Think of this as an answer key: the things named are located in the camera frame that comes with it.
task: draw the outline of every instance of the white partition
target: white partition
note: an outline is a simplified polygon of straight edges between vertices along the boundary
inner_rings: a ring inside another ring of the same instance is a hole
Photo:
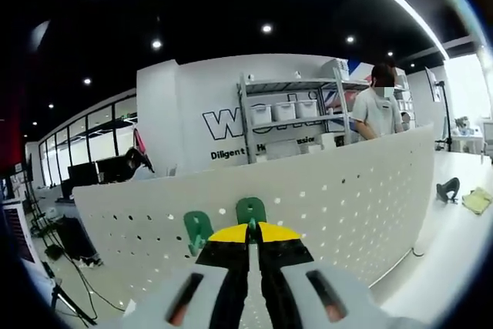
[[[194,262],[186,212],[206,212],[217,231],[236,224],[236,202],[248,196],[263,201],[268,222],[301,233],[315,259],[370,285],[417,239],[431,192],[433,140],[427,126],[266,163],[76,188],[75,202],[104,263],[137,300]]]

